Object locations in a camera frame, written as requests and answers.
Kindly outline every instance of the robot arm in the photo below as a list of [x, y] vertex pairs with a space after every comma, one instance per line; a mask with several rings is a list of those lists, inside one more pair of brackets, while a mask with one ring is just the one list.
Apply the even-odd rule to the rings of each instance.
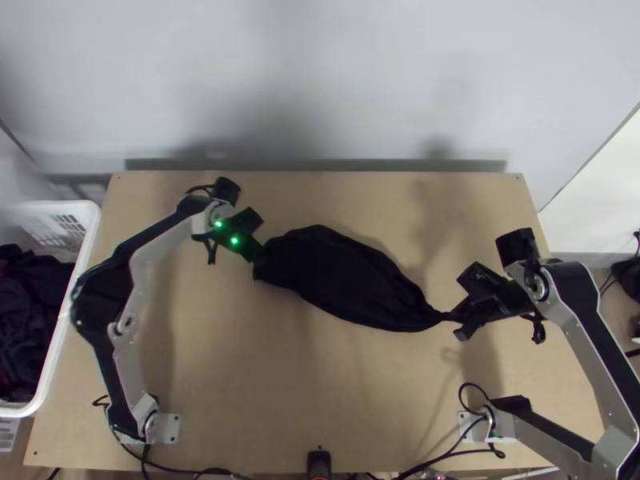
[[[523, 312], [555, 323], [594, 388], [608, 426], [592, 443], [533, 412], [527, 398], [515, 396], [490, 401], [494, 432], [515, 436], [577, 480], [640, 478], [640, 381], [599, 313], [600, 295], [590, 272], [578, 262], [541, 260], [530, 229], [503, 235], [496, 243], [513, 280], [504, 278], [502, 288], [494, 290], [499, 294], [489, 296], [496, 305], [489, 309], [492, 314], [482, 309], [474, 314], [471, 307], [459, 319], [461, 330], [473, 334], [486, 321]], [[505, 288], [512, 282], [520, 292]], [[469, 298], [466, 301], [474, 304]], [[464, 337], [458, 332], [458, 338]]]
[[[206, 196], [194, 194], [197, 190]], [[259, 248], [250, 233], [262, 220], [252, 209], [233, 215], [239, 192], [226, 178], [190, 189], [175, 212], [118, 245], [111, 257], [76, 283], [71, 321], [94, 348], [110, 398], [107, 421], [122, 442], [172, 443], [178, 437], [180, 417], [160, 412], [158, 399], [142, 380], [138, 358], [140, 316], [149, 297], [148, 269], [188, 238], [207, 245], [209, 263], [215, 260], [218, 243], [250, 257]], [[225, 228], [216, 229], [223, 222]], [[242, 244], [236, 245], [239, 238]]]

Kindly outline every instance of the white backdrop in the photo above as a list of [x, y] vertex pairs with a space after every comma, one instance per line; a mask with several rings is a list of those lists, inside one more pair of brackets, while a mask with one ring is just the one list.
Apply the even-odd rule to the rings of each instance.
[[638, 18], [633, 0], [4, 0], [0, 118], [49, 171], [247, 145], [264, 168], [488, 159], [542, 208], [640, 98]]

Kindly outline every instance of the metal bracket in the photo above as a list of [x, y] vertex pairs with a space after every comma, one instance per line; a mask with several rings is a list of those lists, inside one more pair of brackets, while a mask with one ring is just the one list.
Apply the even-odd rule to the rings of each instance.
[[146, 422], [146, 442], [141, 442], [128, 435], [120, 437], [121, 443], [143, 445], [144, 443], [172, 444], [178, 441], [180, 431], [180, 415], [154, 413]]
[[[470, 414], [469, 412], [463, 411], [458, 412], [458, 430], [460, 431], [460, 435], [465, 433], [465, 430], [471, 426], [473, 422], [478, 420], [477, 415]], [[515, 432], [513, 425], [511, 428], [509, 426], [501, 425], [501, 431], [506, 432], [506, 435], [498, 435], [496, 433], [489, 433], [489, 423], [488, 422], [480, 422], [474, 428], [472, 428], [469, 433], [462, 439], [463, 443], [516, 443], [518, 440], [515, 439]]]

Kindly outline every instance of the floor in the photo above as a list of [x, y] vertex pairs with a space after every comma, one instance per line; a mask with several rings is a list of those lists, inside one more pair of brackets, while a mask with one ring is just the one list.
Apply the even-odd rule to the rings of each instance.
[[[594, 279], [601, 285], [608, 275], [607, 270], [594, 270]], [[638, 345], [630, 340], [630, 326], [640, 322], [640, 305], [629, 298], [618, 285], [608, 289], [601, 302], [601, 312], [610, 325], [616, 339], [624, 350], [632, 350]], [[631, 364], [640, 370], [640, 356], [632, 358]], [[6, 480], [46, 480], [51, 473], [50, 468], [24, 466], [22, 459], [33, 424], [32, 418], [24, 419], [18, 430], [18, 438], [14, 450], [8, 454], [0, 454], [0, 478]], [[487, 475], [489, 472], [477, 472], [473, 478], [500, 478], [511, 472], [500, 472]], [[152, 473], [152, 478], [159, 480], [184, 480], [185, 475]], [[140, 479], [140, 472], [110, 472], [103, 470], [61, 470], [57, 480], [133, 480]], [[301, 475], [260, 475], [259, 480], [299, 480]], [[533, 477], [537, 480], [566, 480], [566, 475], [559, 472]]]

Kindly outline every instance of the black clothes pile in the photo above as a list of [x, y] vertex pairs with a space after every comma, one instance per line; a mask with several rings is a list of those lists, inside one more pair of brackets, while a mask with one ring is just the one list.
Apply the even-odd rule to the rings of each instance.
[[254, 258], [254, 279], [381, 330], [418, 332], [449, 319], [383, 252], [323, 225], [269, 240]]
[[74, 263], [0, 246], [0, 398], [34, 396]]

